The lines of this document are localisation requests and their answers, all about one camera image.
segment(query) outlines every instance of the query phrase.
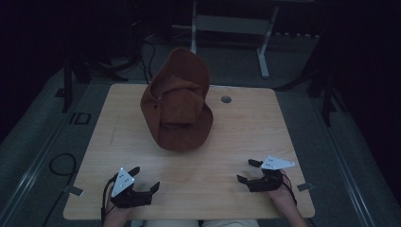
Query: person's right hand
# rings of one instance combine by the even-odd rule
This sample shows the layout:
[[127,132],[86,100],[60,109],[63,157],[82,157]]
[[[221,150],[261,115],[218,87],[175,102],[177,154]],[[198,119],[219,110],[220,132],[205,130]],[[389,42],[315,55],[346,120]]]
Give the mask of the person's right hand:
[[[283,175],[286,175],[284,170],[280,169],[280,171]],[[283,183],[289,187],[289,180],[286,176],[283,177]],[[288,188],[281,185],[277,190],[268,191],[267,193],[277,210],[288,220],[291,227],[307,226]]]

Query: metal stand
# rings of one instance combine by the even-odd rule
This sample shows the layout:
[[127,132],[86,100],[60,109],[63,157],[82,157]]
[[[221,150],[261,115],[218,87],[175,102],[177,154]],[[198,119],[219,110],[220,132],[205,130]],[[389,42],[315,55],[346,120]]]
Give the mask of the metal stand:
[[266,79],[270,75],[268,66],[266,64],[265,52],[268,46],[275,19],[277,17],[278,9],[279,7],[275,7],[273,9],[272,15],[269,20],[208,16],[198,14],[197,1],[193,1],[192,40],[190,50],[194,54],[197,53],[197,30],[264,35],[265,39],[261,46],[256,49],[256,53],[259,59],[259,66],[262,78]]

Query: gray carpet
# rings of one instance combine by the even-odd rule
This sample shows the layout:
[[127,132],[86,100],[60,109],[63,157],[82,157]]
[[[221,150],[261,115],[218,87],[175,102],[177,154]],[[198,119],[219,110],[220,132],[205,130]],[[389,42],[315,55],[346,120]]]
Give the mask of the gray carpet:
[[[296,39],[273,37],[266,55],[270,69],[269,79],[260,77],[254,48],[215,47],[205,44],[198,46],[198,55],[208,64],[213,85],[272,88],[300,75],[316,42],[317,40],[302,37]],[[156,74],[163,65],[169,51],[177,45],[155,46],[156,54],[151,64],[153,74]],[[151,50],[151,46],[144,46],[145,62],[150,60]],[[120,74],[130,79],[129,83],[145,82],[140,66]],[[53,129],[62,124],[61,130],[56,131],[58,136],[54,139],[54,143],[49,143],[51,146],[48,148],[39,177],[27,194],[23,205],[15,209],[10,226],[41,226],[44,223],[52,204],[68,180],[67,177],[51,173],[48,164],[53,157],[65,152],[73,154],[77,158],[78,165],[80,164],[112,84],[112,80],[105,79],[101,75],[95,77],[88,86],[75,84],[74,106],[69,113],[61,113],[62,100],[54,97],[57,89],[62,87],[62,73],[58,73],[48,81],[25,117],[0,146],[2,160],[0,193],[3,195],[0,199],[0,208],[4,212],[10,196],[30,163],[48,142],[49,136],[54,132]],[[309,98],[305,93],[307,86],[306,82],[276,94],[305,179],[316,186],[310,191],[316,209],[313,222],[316,226],[328,227],[364,226],[350,199],[350,190],[340,174],[337,149],[344,156],[356,180],[360,196],[372,214],[374,226],[401,226],[400,207],[383,181],[352,117],[337,108],[337,111],[330,115],[332,127],[328,129],[319,116],[322,99]],[[88,125],[69,124],[73,113],[91,114],[92,118]],[[59,172],[69,172],[72,161],[65,156],[55,162],[54,167]],[[100,226],[98,220],[64,219],[62,210],[66,200],[67,196],[63,195],[47,226]],[[259,223],[261,227],[288,226],[282,219],[259,220]]]

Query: robotic hand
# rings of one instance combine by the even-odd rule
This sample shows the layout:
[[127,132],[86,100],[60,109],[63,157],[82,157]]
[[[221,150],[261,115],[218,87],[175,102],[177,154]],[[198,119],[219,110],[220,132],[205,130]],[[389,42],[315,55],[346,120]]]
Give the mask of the robotic hand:
[[137,192],[132,189],[135,179],[133,176],[138,174],[139,167],[135,167],[130,172],[120,168],[106,184],[103,191],[103,207],[101,208],[102,222],[107,215],[106,213],[106,193],[109,185],[114,183],[110,201],[118,208],[130,208],[136,206],[151,205],[152,196],[159,190],[160,182],[156,183],[149,191]]
[[246,184],[250,189],[250,192],[273,191],[277,190],[281,185],[284,185],[291,193],[291,196],[294,199],[295,204],[297,203],[297,201],[295,200],[295,196],[292,192],[291,185],[288,186],[283,181],[283,176],[284,177],[287,176],[280,171],[281,168],[295,166],[293,162],[268,156],[265,162],[249,159],[248,164],[254,167],[261,167],[262,173],[264,175],[262,178],[255,180],[248,180],[245,177],[236,175],[238,181],[240,183]]

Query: hat crown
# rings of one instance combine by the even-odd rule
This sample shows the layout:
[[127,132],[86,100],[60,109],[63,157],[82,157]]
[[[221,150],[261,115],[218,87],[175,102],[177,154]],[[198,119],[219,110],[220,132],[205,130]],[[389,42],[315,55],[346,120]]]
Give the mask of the hat crown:
[[201,88],[177,88],[161,96],[160,123],[180,126],[194,124],[201,114],[204,99]]

